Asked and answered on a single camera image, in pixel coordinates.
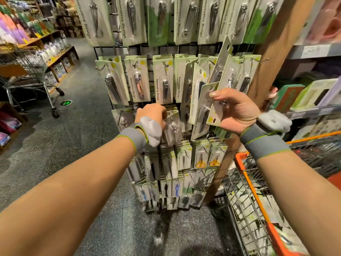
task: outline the orange shopping cart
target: orange shopping cart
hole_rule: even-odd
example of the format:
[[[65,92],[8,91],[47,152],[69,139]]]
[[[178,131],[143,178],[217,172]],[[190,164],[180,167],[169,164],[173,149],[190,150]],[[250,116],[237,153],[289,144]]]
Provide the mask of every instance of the orange shopping cart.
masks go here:
[[[338,188],[341,183],[341,131],[293,142],[291,149]],[[244,255],[309,255],[278,208],[249,153],[238,153],[224,188]]]

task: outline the wrist strap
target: wrist strap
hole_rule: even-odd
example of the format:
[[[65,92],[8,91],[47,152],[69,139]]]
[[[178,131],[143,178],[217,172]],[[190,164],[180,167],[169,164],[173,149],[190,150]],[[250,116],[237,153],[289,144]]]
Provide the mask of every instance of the wrist strap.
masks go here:
[[[291,150],[279,135],[268,134],[260,126],[253,124],[240,137],[240,141],[256,161],[267,155]]]
[[[137,153],[141,152],[147,144],[146,137],[135,128],[125,128],[117,137],[129,138]]]

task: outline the wooden post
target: wooden post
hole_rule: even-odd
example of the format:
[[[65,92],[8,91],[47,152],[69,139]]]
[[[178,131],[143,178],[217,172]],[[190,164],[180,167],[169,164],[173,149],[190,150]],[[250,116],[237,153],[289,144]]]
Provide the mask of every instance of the wooden post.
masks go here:
[[[248,91],[248,96],[258,107],[262,105],[266,98],[272,83],[300,34],[314,2],[315,0],[284,0],[265,43],[256,48],[254,53],[262,55],[262,60],[267,59],[258,65],[257,72]],[[227,139],[226,143],[229,146],[228,151],[225,153],[215,179],[207,191],[204,199],[205,205],[214,198],[240,147],[237,135]]]

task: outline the store floor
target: store floor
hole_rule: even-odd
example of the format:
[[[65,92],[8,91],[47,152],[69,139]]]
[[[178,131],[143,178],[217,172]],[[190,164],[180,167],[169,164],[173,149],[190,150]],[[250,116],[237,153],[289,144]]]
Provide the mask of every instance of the store floor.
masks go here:
[[[0,210],[59,169],[113,139],[118,130],[107,90],[95,70],[93,48],[72,39],[80,63],[60,84],[60,118],[40,101],[10,149],[0,156]],[[211,209],[141,211],[124,177],[96,218],[76,255],[238,255],[233,231]]]

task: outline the price tag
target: price tag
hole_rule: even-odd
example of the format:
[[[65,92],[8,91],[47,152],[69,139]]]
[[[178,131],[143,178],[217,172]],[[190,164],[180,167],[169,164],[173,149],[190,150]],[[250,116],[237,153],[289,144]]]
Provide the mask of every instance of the price tag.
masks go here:
[[[293,119],[297,119],[297,118],[302,118],[303,115],[304,115],[305,111],[304,112],[296,112],[295,114],[293,114],[290,119],[293,120]]]
[[[303,49],[301,58],[326,57],[330,50],[330,44],[306,46]]]
[[[327,115],[333,111],[333,107],[331,108],[322,108],[319,112],[319,115]]]

